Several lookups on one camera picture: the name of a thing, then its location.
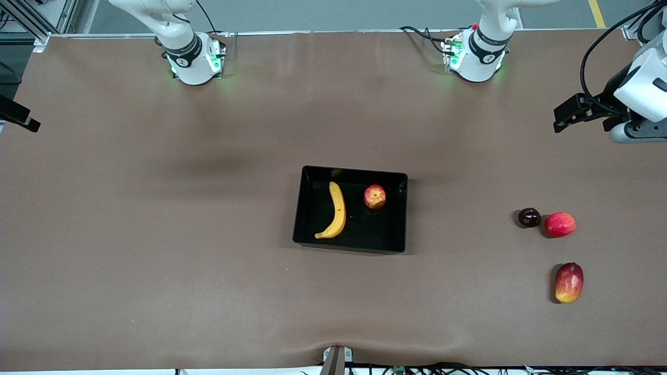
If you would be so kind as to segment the dark purple plum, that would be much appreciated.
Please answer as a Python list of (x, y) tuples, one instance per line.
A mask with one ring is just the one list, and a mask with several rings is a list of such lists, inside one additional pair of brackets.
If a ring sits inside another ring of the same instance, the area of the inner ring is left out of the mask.
[(541, 224), (541, 213), (533, 207), (527, 207), (517, 213), (517, 223), (524, 228), (535, 228)]

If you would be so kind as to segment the yellow banana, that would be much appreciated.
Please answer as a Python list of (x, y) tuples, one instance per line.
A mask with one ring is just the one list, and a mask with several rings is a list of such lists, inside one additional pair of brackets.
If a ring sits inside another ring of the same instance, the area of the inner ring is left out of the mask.
[(318, 240), (337, 237), (343, 232), (347, 221), (347, 209), (341, 187), (334, 181), (331, 181), (329, 183), (329, 192), (334, 208), (333, 219), (327, 228), (314, 235), (314, 238)]

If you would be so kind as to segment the black rectangular plastic box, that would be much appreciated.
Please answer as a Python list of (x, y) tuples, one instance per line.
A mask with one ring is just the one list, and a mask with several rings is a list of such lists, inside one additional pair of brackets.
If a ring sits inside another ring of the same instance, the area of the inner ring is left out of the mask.
[[(335, 218), (329, 184), (341, 188), (346, 222), (333, 238), (316, 238)], [(407, 196), (405, 173), (364, 169), (303, 166), (292, 240), (305, 247), (402, 254), (406, 247)], [(378, 209), (365, 204), (364, 191), (384, 188), (386, 203)]]

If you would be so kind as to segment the red yellow striped apple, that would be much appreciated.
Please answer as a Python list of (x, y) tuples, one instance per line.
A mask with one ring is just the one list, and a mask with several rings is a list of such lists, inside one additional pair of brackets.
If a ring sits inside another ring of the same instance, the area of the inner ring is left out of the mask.
[(365, 207), (371, 210), (378, 210), (386, 204), (386, 191), (379, 184), (370, 185), (364, 191)]

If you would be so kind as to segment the red round peach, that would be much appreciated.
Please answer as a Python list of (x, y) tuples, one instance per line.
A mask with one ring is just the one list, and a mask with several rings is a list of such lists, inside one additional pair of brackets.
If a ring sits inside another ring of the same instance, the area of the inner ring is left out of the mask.
[(544, 231), (549, 238), (562, 238), (576, 230), (576, 220), (567, 212), (555, 212), (544, 221)]

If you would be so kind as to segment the aluminium frame post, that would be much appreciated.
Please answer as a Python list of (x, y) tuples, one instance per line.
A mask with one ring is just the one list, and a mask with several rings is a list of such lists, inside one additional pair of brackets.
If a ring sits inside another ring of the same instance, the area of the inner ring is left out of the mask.
[(75, 30), (82, 0), (0, 0), (0, 45), (33, 45), (39, 52), (53, 35)]
[(667, 0), (651, 0), (646, 10), (622, 26), (621, 31), (627, 40), (643, 44), (667, 31)]

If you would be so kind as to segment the red yellow mango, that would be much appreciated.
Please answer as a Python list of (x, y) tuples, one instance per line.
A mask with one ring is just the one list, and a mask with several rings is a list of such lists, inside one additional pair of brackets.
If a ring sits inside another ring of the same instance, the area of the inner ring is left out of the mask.
[(583, 286), (582, 267), (575, 262), (562, 264), (555, 275), (553, 296), (561, 304), (571, 304), (579, 299)]

